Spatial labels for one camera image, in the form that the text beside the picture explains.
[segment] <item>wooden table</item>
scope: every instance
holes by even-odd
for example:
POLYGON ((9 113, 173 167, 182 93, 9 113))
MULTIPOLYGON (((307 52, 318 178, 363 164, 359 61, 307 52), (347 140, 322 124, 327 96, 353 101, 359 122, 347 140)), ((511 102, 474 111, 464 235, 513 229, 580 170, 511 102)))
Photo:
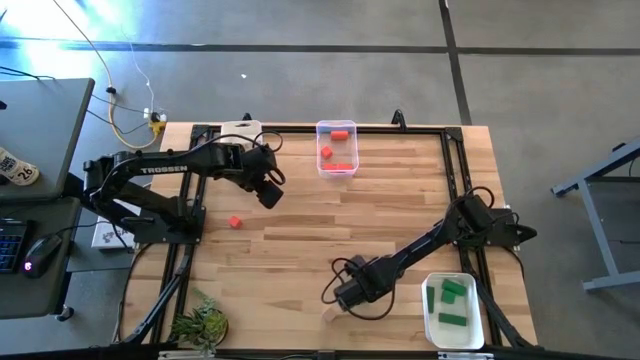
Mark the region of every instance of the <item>wooden table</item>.
MULTIPOLYGON (((162 150, 187 149, 192 126, 168 124, 162 150)), ((488 128, 463 127, 463 134, 473 185, 491 188, 496 206, 502 206, 488 128)), ((345 315, 326 323, 322 313, 327 305, 320 302, 320 293, 333 276, 329 265, 334 258, 393 253, 442 218, 449 194, 439 138, 359 134, 360 168, 347 181, 318 176, 314 133, 285 134, 284 139, 277 161, 287 177, 282 187, 285 195, 272 210, 262 207, 255 194, 231 182, 207 182, 205 234, 196 251, 189 287, 214 297, 229 317, 230 333, 221 347, 434 350, 425 339, 420 284, 431 272, 460 271, 452 246, 406 271, 397 284, 393 311, 383 320, 369 322, 345 315), (229 227, 227 220, 232 215, 243 220, 242 229, 229 227)), ((275 144, 277 139, 267 136, 266 141, 275 144)), ((458 174, 457 161, 454 163, 458 174)), ((177 195, 181 179, 181 175, 156 176, 152 190, 177 195)), ((191 188, 195 189, 195 179, 191 188)), ((123 319, 125 336, 158 296, 166 252, 166 245, 151 247, 133 272, 123 319)), ((501 248, 487 248, 486 253, 498 305, 522 336, 535 343, 518 263, 501 248)), ((185 310, 196 301, 190 292, 185 310)), ((355 310, 378 314, 388 301, 386 296, 355 310)), ((164 338, 173 309, 172 301, 167 307, 164 338)), ((483 316, 485 339, 490 339, 486 314, 483 316)))

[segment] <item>clear plastic container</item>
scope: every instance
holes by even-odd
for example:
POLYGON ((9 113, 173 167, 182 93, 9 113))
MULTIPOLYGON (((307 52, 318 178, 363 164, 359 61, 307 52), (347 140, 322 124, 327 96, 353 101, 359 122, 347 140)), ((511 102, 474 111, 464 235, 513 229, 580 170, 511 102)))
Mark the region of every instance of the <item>clear plastic container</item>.
POLYGON ((424 328, 427 340, 441 349, 476 350, 484 345, 484 333, 480 318, 480 306, 476 291, 476 280, 464 273, 431 273, 422 283, 422 306, 424 312, 424 328), (440 301, 442 296, 442 282, 445 279, 457 282, 467 288, 464 297, 456 296, 453 304, 440 301), (429 314, 427 286, 434 288, 434 309, 429 314), (464 316, 467 326, 444 324, 438 321, 438 314, 464 316))
POLYGON ((351 120, 322 120, 316 124, 316 157, 318 173, 322 177, 351 177, 358 170, 357 126, 351 120), (346 131, 345 140, 331 140, 332 131, 346 131), (333 155, 325 159, 322 149, 327 146, 333 155))

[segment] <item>green plant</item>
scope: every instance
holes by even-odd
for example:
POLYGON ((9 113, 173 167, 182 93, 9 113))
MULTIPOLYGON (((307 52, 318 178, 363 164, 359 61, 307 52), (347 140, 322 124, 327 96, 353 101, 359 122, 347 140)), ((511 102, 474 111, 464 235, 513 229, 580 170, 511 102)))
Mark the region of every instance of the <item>green plant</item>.
POLYGON ((229 321, 216 309, 215 301, 202 291, 194 288, 193 292, 202 301, 188 315, 178 315, 171 325, 171 332, 179 342, 188 342, 203 352, 215 350, 224 339, 229 321))

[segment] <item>gray metal stand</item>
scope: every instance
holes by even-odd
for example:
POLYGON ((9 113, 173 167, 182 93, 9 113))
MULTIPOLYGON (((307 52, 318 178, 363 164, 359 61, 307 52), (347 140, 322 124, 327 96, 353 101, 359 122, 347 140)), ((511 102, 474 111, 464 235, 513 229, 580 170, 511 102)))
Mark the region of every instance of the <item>gray metal stand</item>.
MULTIPOLYGON (((613 194, 615 200, 618 202, 624 201, 627 197, 630 199, 632 199, 634 196, 637 197, 638 195, 634 194, 640 192, 640 182, 638 181, 638 178, 604 177, 604 175, 630 162, 638 156, 640 156, 640 139, 637 139, 616 149, 611 153, 611 155, 609 155, 606 160, 585 170, 580 175, 570 179, 569 181, 551 188, 551 192, 556 197, 562 197, 571 190, 580 191, 585 209, 587 210, 587 214, 589 215, 589 221, 591 222, 593 232, 596 236, 596 240, 598 241, 598 247, 600 247, 600 251, 602 252, 602 258, 604 260, 605 266, 607 267, 609 275, 595 278, 591 281, 583 282, 583 287, 586 291, 640 282, 640 271, 626 273, 620 273, 618 271, 618 267, 616 266, 616 262, 611 253, 611 248, 609 247, 609 238, 611 236, 607 236, 608 233, 619 234, 620 232, 616 232, 614 228, 627 227, 627 225, 621 223, 621 220, 626 219, 620 219, 620 216, 607 217, 603 215, 606 210, 601 210, 599 213, 598 209, 596 208, 596 204, 598 202, 594 200, 594 189, 596 187, 598 187, 598 189, 604 189, 608 192, 608 194, 613 194), (620 191, 612 190, 612 187, 614 186, 618 188, 627 187, 623 189, 624 191, 626 191, 626 193, 620 196, 620 191), (606 229, 605 225, 603 225, 605 218, 611 219, 612 223, 615 224, 611 226, 607 224, 608 229, 606 229)), ((637 201, 635 199, 632 199, 632 201, 633 204, 637 206, 637 201)), ((640 220, 640 212, 634 212, 633 215, 635 215, 636 218, 635 222, 640 220)))

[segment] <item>concrete floor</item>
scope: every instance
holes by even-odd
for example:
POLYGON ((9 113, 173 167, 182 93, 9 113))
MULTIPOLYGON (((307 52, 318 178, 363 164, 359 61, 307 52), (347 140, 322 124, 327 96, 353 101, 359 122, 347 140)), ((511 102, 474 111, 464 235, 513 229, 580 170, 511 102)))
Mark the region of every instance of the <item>concrete floor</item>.
MULTIPOLYGON (((84 12, 76 2, 61 3, 92 39, 103 41, 123 41, 122 25, 142 43, 446 45, 437 0, 145 0, 135 2, 135 9, 124 0, 78 1, 84 12)), ((10 2, 0 36, 80 40, 50 5, 33 9, 10 2)), ((449 5, 458 46, 640 46, 636 1, 449 0, 449 5)), ((94 53, 63 51, 50 42, 23 44, 0 49, 0 64, 56 77, 91 76, 95 94, 105 95, 105 74, 94 53)), ((103 56, 121 104, 149 106, 131 54, 103 56)), ((136 56, 151 78, 156 106, 167 109, 170 121, 236 120, 251 112, 263 121, 387 123, 400 107, 411 124, 460 124, 446 54, 136 56)), ((522 247, 522 258, 540 344, 638 358, 640 285, 582 291, 581 281, 604 275, 604 264, 579 196, 555 199, 549 188, 640 134, 635 96, 640 57, 464 55, 460 63, 472 122, 491 129, 507 200, 523 223, 539 232, 522 247)), ((106 115, 103 105, 92 101, 91 109, 106 115)), ((116 118, 130 129, 142 121, 139 115, 118 110, 116 118)), ((128 138, 144 143, 150 135, 141 130, 128 138)), ((82 161, 122 149, 109 127, 88 115, 72 170, 80 173, 82 161)), ((639 251, 628 249, 627 257, 638 259, 639 251)), ((638 268, 637 260, 627 265, 638 268)), ((0 321, 0 353, 107 344, 124 274, 74 275, 68 302, 77 313, 67 323, 49 317, 0 321)))

